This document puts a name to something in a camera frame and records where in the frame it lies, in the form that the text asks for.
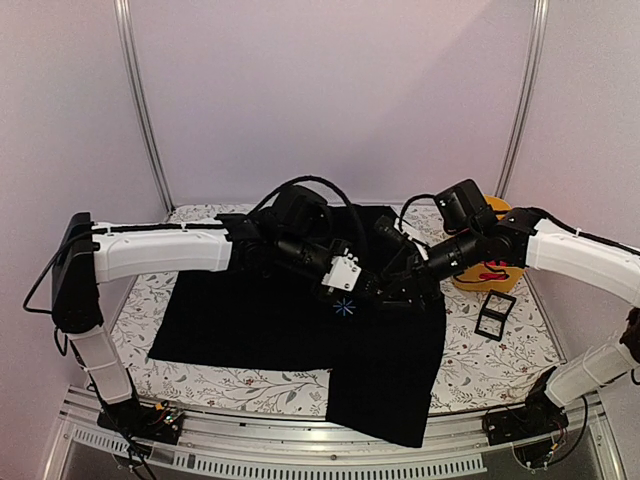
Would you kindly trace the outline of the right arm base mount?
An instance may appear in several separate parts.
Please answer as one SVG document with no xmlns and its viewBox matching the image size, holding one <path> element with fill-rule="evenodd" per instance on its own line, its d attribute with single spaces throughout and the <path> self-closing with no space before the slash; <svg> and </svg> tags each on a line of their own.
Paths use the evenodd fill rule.
<svg viewBox="0 0 640 480">
<path fill-rule="evenodd" d="M 482 419 L 482 430 L 491 446 L 560 432 L 569 426 L 563 407 L 546 396 L 530 396 L 523 406 L 490 410 Z"/>
</svg>

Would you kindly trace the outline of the black brooch display box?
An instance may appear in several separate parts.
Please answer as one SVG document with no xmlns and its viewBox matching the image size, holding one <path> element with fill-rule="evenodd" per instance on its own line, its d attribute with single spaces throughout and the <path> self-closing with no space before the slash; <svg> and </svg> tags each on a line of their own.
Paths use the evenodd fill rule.
<svg viewBox="0 0 640 480">
<path fill-rule="evenodd" d="M 501 341 L 515 303 L 515 297 L 490 290 L 479 310 L 474 333 L 489 340 Z"/>
</svg>

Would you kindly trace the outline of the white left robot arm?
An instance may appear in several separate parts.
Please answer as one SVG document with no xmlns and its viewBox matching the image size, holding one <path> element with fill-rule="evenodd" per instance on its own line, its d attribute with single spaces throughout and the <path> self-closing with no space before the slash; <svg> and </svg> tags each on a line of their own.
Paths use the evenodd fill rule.
<svg viewBox="0 0 640 480">
<path fill-rule="evenodd" d="M 113 224 L 74 215 L 51 261 L 52 319 L 70 339 L 78 361 L 128 434 L 148 426 L 134 381 L 103 324 L 99 288 L 126 278 L 176 273 L 165 339 L 210 361 L 202 331 L 246 320 L 264 302 L 266 275 L 276 290 L 307 282 L 322 295 L 369 294 L 374 276 L 362 268 L 368 243 L 358 208 L 345 206 L 355 238 L 333 232 L 326 200 L 301 180 L 283 185 L 247 213 L 221 213 L 195 222 Z"/>
</svg>

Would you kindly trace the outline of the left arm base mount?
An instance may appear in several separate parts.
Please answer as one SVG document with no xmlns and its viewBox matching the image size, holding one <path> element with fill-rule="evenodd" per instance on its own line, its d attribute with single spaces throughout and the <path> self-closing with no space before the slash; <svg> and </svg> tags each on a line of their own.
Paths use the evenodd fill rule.
<svg viewBox="0 0 640 480">
<path fill-rule="evenodd" d="M 117 404 L 101 402 L 97 425 L 126 438 L 177 445 L 183 422 L 184 411 L 167 401 L 150 406 L 134 397 Z"/>
</svg>

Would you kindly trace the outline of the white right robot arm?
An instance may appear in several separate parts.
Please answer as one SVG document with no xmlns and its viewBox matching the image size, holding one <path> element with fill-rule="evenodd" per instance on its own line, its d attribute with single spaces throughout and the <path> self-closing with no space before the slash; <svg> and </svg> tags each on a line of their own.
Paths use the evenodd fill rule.
<svg viewBox="0 0 640 480">
<path fill-rule="evenodd" d="M 556 313 L 575 307 L 589 315 L 587 331 L 579 334 L 584 344 L 604 319 L 616 298 L 615 312 L 629 306 L 624 331 L 610 335 L 599 345 L 588 347 L 565 364 L 544 372 L 528 393 L 517 415 L 517 427 L 527 436 L 537 436 L 555 420 L 556 413 L 584 394 L 608 386 L 639 366 L 639 251 L 624 243 L 585 232 L 537 207 L 497 211 L 467 179 L 433 196 L 443 220 L 447 240 L 428 246 L 417 233 L 403 229 L 402 217 L 383 217 L 376 223 L 382 234 L 411 252 L 408 266 L 394 278 L 393 292 L 414 288 L 407 297 L 417 305 L 426 296 L 424 285 L 461 274 L 483 262 L 549 272 L 570 278 L 596 290 L 595 299 L 572 294 L 563 300 L 550 294 L 548 305 Z"/>
</svg>

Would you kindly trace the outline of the black t-shirt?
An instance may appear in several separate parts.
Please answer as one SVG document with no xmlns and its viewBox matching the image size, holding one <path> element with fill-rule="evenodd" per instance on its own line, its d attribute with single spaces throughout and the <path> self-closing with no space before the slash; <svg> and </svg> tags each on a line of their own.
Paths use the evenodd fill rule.
<svg viewBox="0 0 640 480">
<path fill-rule="evenodd" d="M 212 367 L 330 374 L 329 422 L 397 445 L 423 443 L 442 362 L 446 309 L 380 310 L 311 279 L 262 271 L 183 271 L 149 355 Z"/>
</svg>

